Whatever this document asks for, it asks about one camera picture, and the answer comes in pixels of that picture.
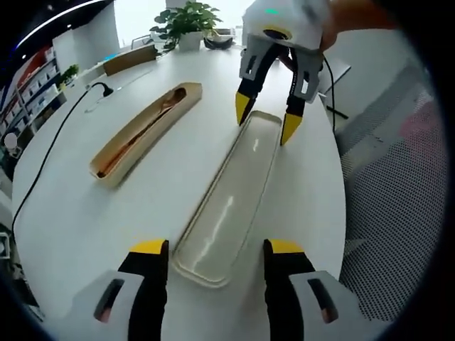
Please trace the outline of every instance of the white plant pot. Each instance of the white plant pot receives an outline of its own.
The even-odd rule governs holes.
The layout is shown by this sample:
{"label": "white plant pot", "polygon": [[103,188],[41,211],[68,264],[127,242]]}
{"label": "white plant pot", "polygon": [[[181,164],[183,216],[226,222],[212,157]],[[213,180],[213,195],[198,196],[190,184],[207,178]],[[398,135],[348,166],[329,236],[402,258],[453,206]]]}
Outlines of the white plant pot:
{"label": "white plant pot", "polygon": [[190,32],[180,37],[178,48],[182,52],[198,51],[202,41],[202,32]]}

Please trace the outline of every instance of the ceiling light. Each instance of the ceiling light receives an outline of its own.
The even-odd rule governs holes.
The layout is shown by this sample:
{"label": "ceiling light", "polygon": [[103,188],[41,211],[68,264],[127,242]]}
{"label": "ceiling light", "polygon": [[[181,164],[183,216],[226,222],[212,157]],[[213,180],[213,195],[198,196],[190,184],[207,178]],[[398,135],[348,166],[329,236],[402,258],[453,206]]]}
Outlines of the ceiling light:
{"label": "ceiling light", "polygon": [[80,4],[80,5],[77,5],[77,6],[74,6],[70,9],[67,9],[66,11],[63,11],[59,14],[57,14],[56,16],[50,18],[49,20],[45,21],[44,23],[42,23],[41,25],[39,25],[38,27],[34,28],[29,34],[27,34],[20,42],[19,44],[17,44],[16,48],[18,48],[19,46],[21,46],[23,44],[24,41],[26,41],[27,39],[29,39],[33,34],[35,34],[36,32],[38,32],[40,29],[42,29],[44,26],[48,25],[49,23],[52,23],[54,20],[56,20],[57,18],[60,18],[61,16],[64,16],[65,14],[68,14],[72,11],[75,11],[76,9],[80,9],[81,7],[84,7],[84,6],[88,6],[88,5],[91,5],[91,4],[94,4],[96,2],[101,2],[101,1],[106,1],[106,0],[91,0],[91,1],[87,1],[83,4]]}

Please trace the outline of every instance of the gray mesh fabric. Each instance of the gray mesh fabric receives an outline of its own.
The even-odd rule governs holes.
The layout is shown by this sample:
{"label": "gray mesh fabric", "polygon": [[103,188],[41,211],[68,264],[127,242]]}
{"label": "gray mesh fabric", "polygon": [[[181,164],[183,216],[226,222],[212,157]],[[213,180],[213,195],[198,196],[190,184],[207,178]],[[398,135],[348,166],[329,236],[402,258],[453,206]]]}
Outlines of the gray mesh fabric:
{"label": "gray mesh fabric", "polygon": [[340,282],[366,317],[394,320],[436,247],[448,181],[443,127],[419,70],[406,67],[336,138],[347,209]]}

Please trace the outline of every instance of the black cable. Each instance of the black cable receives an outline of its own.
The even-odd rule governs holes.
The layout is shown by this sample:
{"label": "black cable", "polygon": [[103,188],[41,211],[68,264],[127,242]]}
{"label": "black cable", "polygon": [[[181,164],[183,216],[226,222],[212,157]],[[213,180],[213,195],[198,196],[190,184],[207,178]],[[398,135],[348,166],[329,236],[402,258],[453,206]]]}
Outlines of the black cable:
{"label": "black cable", "polygon": [[333,121],[333,124],[332,124],[332,132],[335,133],[335,82],[333,81],[333,73],[332,73],[332,69],[330,67],[330,65],[328,64],[328,61],[326,59],[326,56],[324,56],[324,62],[326,62],[326,65],[327,65],[327,68],[328,68],[328,72],[330,73],[330,80],[332,82],[332,121]]}
{"label": "black cable", "polygon": [[58,128],[57,133],[55,134],[54,139],[52,140],[52,143],[50,144],[48,151],[46,152],[46,154],[44,156],[43,162],[41,163],[41,167],[40,167],[40,170],[38,171],[38,174],[36,174],[35,180],[31,184],[30,188],[28,189],[28,192],[27,192],[26,196],[22,199],[22,202],[19,205],[19,208],[17,209],[16,214],[14,215],[13,224],[11,225],[11,231],[13,232],[13,240],[14,240],[14,242],[16,242],[16,239],[15,239],[15,236],[14,236],[14,223],[16,222],[16,219],[17,219],[17,217],[19,215],[19,212],[21,211],[21,208],[23,207],[23,204],[25,204],[28,196],[31,194],[32,190],[35,188],[35,185],[38,182],[38,179],[40,178],[41,172],[44,169],[44,165],[46,164],[46,161],[48,160],[49,154],[52,151],[52,147],[54,147],[55,141],[57,141],[58,135],[62,131],[62,128],[65,125],[65,122],[68,120],[68,118],[70,117],[71,113],[74,111],[76,106],[80,103],[80,101],[82,101],[82,99],[88,94],[88,92],[91,89],[93,89],[93,87],[95,85],[102,85],[104,87],[104,89],[105,89],[104,92],[103,92],[103,96],[104,97],[107,97],[107,96],[109,96],[110,94],[113,93],[113,90],[110,89],[105,83],[97,82],[94,85],[92,85],[89,89],[85,90],[85,92],[82,94],[82,96],[77,100],[77,102],[73,105],[71,110],[67,113],[67,115],[64,118],[62,124]]}

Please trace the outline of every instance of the yellow fingertip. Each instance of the yellow fingertip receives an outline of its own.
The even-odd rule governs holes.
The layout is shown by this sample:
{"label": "yellow fingertip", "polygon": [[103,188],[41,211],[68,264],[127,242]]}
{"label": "yellow fingertip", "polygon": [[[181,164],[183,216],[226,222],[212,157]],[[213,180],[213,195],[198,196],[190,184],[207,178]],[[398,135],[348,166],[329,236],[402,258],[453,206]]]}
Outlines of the yellow fingertip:
{"label": "yellow fingertip", "polygon": [[134,245],[129,251],[137,252],[138,254],[161,254],[161,248],[165,241],[165,239],[155,239],[140,242]]}
{"label": "yellow fingertip", "polygon": [[269,239],[274,254],[295,254],[304,250],[295,242],[283,239]]}
{"label": "yellow fingertip", "polygon": [[245,113],[249,101],[250,98],[246,97],[244,94],[240,94],[239,92],[235,93],[235,112],[237,113],[238,124],[242,122],[243,114]]}
{"label": "yellow fingertip", "polygon": [[291,138],[301,123],[302,117],[288,114],[284,115],[282,138],[279,142],[282,146]]}

